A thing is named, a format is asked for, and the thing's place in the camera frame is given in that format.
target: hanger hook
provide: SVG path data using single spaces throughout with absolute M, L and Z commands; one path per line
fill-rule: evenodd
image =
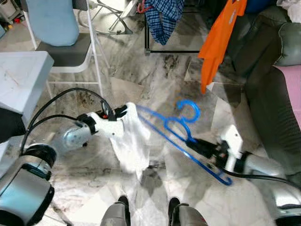
M 195 112 L 195 115 L 193 118 L 185 118 L 184 116 L 181 116 L 181 119 L 184 121 L 184 122 L 187 122 L 187 123 L 194 123 L 196 120 L 199 119 L 199 117 L 201 116 L 201 110 L 200 108 L 196 105 L 196 103 L 194 103 L 193 101 L 191 100 L 180 100 L 177 102 L 177 107 L 179 110 L 181 110 L 182 108 L 185 107 L 185 105 L 189 105 L 193 108 L 194 112 Z

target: orange shirt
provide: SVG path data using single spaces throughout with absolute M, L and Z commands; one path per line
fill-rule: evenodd
M 224 59 L 236 18 L 244 15 L 246 4 L 247 0 L 228 0 L 198 54 L 199 58 L 204 58 L 201 72 L 202 93 L 205 93 L 206 86 L 212 82 Z

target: pink cushion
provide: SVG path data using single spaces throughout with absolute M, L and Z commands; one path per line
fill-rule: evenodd
M 293 113 L 301 129 L 301 65 L 275 67 L 281 70 L 285 77 L 286 87 L 291 101 Z

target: black cable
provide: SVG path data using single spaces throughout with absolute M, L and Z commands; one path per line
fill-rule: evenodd
M 31 132 L 31 129 L 33 127 L 33 124 L 34 122 L 36 121 L 36 119 L 41 115 L 41 113 L 48 107 L 50 106 L 53 102 L 55 102 L 58 98 L 62 97 L 63 95 L 69 93 L 69 92 L 72 92 L 72 91 L 76 91 L 76 90 L 79 90 L 79 91 L 84 91 L 84 92 L 87 92 L 87 93 L 90 93 L 94 96 L 96 96 L 97 98 L 99 98 L 102 102 L 102 108 L 106 108 L 108 110 L 108 119 L 109 120 L 114 120 L 114 113 L 113 113 L 113 110 L 111 109 L 110 105 L 108 104 L 108 102 L 102 98 L 99 94 L 91 91 L 91 90 L 88 90 L 88 89 L 85 89 L 85 88 L 79 88 L 79 87 L 75 87 L 75 88 L 71 88 L 71 89 L 67 89 L 63 92 L 61 92 L 60 94 L 58 94 L 57 96 L 55 96 L 54 98 L 52 98 L 51 100 L 49 100 L 46 104 L 44 104 L 39 110 L 38 112 L 33 116 L 32 120 L 30 121 L 28 127 L 27 127 L 27 130 L 26 130 L 26 133 L 24 135 L 24 138 L 23 138 L 23 141 L 22 141 L 22 144 L 21 144 L 21 148 L 20 148 L 20 153 L 22 154 L 23 153 L 23 149 L 24 149 L 24 146 L 25 146 L 25 143 L 27 141 L 27 138 Z
M 301 191 L 301 187 L 297 184 L 295 184 L 294 182 L 291 182 L 289 180 L 283 179 L 283 178 L 278 178 L 278 177 L 273 177 L 273 176 L 268 176 L 268 175 L 253 175 L 253 174 L 240 174 L 240 173 L 234 173 L 234 172 L 230 172 L 227 171 L 225 169 L 221 169 L 224 173 L 233 176 L 233 177 L 237 177 L 237 178 L 245 178 L 245 179 L 261 179 L 261 180 L 273 180 L 273 181 L 278 181 L 278 182 L 282 182 L 282 183 L 286 183 L 288 185 L 291 185 L 295 188 L 298 188 Z
M 40 121 L 38 121 L 37 123 L 35 123 L 32 128 L 30 129 L 30 132 L 32 132 L 37 126 L 39 126 L 40 124 L 48 121 L 49 119 L 53 119 L 53 118 L 66 118 L 66 119 L 71 119 L 71 120 L 74 120 L 76 121 L 77 119 L 74 118 L 74 117 L 71 117 L 71 116 L 68 116 L 68 115 L 64 115 L 64 114 L 54 114 L 54 115 L 51 115 L 51 116 L 48 116 Z

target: blue plastic hanger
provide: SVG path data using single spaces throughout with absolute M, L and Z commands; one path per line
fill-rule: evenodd
M 161 114 L 159 114 L 158 112 L 155 112 L 147 107 L 144 106 L 140 106 L 137 105 L 137 109 L 145 111 L 147 113 L 150 113 L 151 115 L 155 116 L 156 118 L 159 118 L 163 121 L 164 124 L 164 128 L 171 132 L 172 134 L 174 134 L 177 138 L 179 138 L 181 141 L 183 142 L 187 142 L 187 141 L 192 141 L 192 142 L 197 142 L 192 136 L 191 136 L 191 131 L 187 125 L 187 123 L 194 123 L 195 121 L 197 121 L 199 119 L 199 117 L 201 116 L 201 110 L 199 109 L 199 107 L 190 100 L 182 100 L 182 101 L 178 101 L 177 102 L 177 108 L 179 110 L 183 109 L 186 105 L 189 105 L 192 107 L 192 109 L 195 112 L 194 117 L 192 117 L 191 119 L 185 118 L 184 116 L 180 116 L 180 118 L 176 118 L 176 117 L 165 117 Z M 215 173 L 213 172 L 210 168 L 208 168 L 206 165 L 204 165 L 203 163 L 201 163 L 199 160 L 197 160 L 196 158 L 194 158 L 191 154 L 189 154 L 186 150 L 184 150 L 183 148 L 181 148 L 180 146 L 178 146 L 173 140 L 171 140 L 166 134 L 164 134 L 161 130 L 159 130 L 157 127 L 155 127 L 150 121 L 148 121 L 147 119 L 145 119 L 143 116 L 141 116 L 140 114 L 138 114 L 139 118 L 144 121 L 146 124 L 148 124 L 153 130 L 155 130 L 157 133 L 159 133 L 161 136 L 163 136 L 167 141 L 169 141 L 172 145 L 174 145 L 177 149 L 179 149 L 182 153 L 184 153 L 184 155 L 186 155 L 188 158 L 190 158 L 191 160 L 193 160 L 196 164 L 198 164 L 200 167 L 202 167 L 206 172 L 208 172 L 209 174 L 211 174 L 213 177 L 215 177 L 218 181 L 220 181 L 221 183 L 223 183 L 224 185 L 230 186 L 232 184 L 232 180 L 229 177 L 226 177 L 225 179 L 222 178 L 223 176 L 223 172 L 220 170 L 219 173 Z M 170 122 L 177 122 L 179 124 L 181 124 L 186 133 L 187 133 L 187 138 L 180 136 L 179 134 L 177 134 L 175 131 L 173 131 L 170 127 L 169 124 Z

